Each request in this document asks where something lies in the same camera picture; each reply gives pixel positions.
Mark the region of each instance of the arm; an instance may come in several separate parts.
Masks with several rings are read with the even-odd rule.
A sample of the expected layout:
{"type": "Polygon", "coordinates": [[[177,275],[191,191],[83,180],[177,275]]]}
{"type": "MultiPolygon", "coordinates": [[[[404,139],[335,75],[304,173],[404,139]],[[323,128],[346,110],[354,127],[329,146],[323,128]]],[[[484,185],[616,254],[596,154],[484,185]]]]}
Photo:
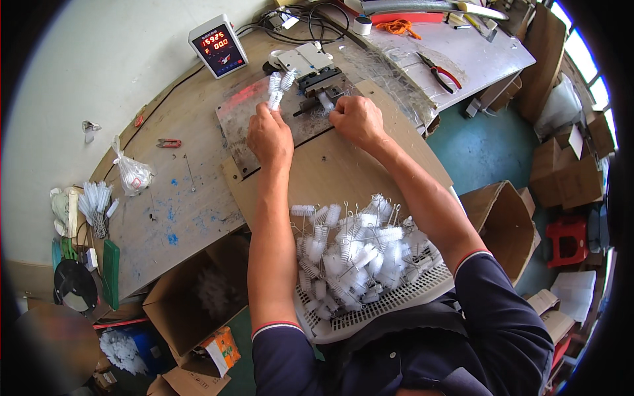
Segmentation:
{"type": "Polygon", "coordinates": [[[279,112],[269,112],[265,103],[258,104],[256,112],[247,138],[247,146],[262,165],[247,272],[253,330],[272,321],[297,324],[293,306],[297,259],[288,216],[293,137],[279,112]]]}
{"type": "Polygon", "coordinates": [[[438,247],[452,274],[464,255],[486,249],[458,202],[385,133],[381,111],[370,99],[340,98],[330,113],[330,122],[387,169],[416,225],[438,247]]]}
{"type": "Polygon", "coordinates": [[[398,184],[412,217],[455,275],[470,343],[496,389],[536,394],[543,388],[553,345],[531,306],[518,296],[453,197],[383,130],[381,111],[366,98],[343,97],[330,113],[337,131],[374,156],[398,184]]]}
{"type": "Polygon", "coordinates": [[[280,112],[269,112],[266,103],[256,113],[247,137],[262,165],[247,271],[256,395],[316,394],[318,362],[293,306],[297,259],[288,216],[293,136],[280,112]]]}

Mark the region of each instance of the man's left hand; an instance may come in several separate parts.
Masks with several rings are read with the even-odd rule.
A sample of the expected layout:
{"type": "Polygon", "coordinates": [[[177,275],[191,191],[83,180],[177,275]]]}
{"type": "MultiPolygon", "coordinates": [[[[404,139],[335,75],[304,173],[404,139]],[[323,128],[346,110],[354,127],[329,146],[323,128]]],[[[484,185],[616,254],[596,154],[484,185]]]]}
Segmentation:
{"type": "Polygon", "coordinates": [[[278,110],[269,111],[266,102],[256,106],[256,114],[249,120],[247,146],[256,155],[263,169],[289,169],[295,145],[290,128],[278,110]]]}

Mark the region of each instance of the orange box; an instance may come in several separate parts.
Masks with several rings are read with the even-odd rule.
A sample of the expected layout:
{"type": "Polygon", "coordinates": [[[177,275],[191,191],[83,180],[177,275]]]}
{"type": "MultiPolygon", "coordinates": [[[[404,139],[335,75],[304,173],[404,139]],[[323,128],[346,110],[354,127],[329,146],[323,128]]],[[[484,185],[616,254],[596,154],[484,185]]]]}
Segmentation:
{"type": "Polygon", "coordinates": [[[216,363],[221,378],[240,360],[238,347],[228,326],[219,328],[211,337],[203,341],[200,346],[209,353],[211,359],[216,363]]]}

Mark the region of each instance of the shirt sleeve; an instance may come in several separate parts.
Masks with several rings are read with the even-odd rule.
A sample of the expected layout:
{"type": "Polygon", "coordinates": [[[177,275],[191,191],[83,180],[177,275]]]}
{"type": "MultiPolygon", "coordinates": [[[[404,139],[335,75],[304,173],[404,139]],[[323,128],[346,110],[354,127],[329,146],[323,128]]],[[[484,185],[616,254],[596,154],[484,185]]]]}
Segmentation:
{"type": "Polygon", "coordinates": [[[252,335],[256,395],[319,395],[319,361],[304,332],[290,322],[267,323],[252,335]]]}
{"type": "Polygon", "coordinates": [[[456,295],[470,343],[495,394],[536,395],[548,379],[553,342],[489,252],[472,252],[456,271],[456,295]]]}

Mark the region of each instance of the person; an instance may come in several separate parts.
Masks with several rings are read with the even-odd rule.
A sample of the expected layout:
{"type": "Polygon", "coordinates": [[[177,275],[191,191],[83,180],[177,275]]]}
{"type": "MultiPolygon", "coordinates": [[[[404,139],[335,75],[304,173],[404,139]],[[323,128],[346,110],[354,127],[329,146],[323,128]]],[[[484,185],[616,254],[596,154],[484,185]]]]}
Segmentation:
{"type": "Polygon", "coordinates": [[[455,293],[320,345],[325,362],[318,360],[293,304],[297,259],[287,200],[293,137],[280,113],[260,103],[247,138],[262,165],[247,276],[256,394],[541,394],[552,340],[458,202],[385,133],[370,99],[341,97],[329,119],[390,173],[416,225],[441,252],[455,293]]]}

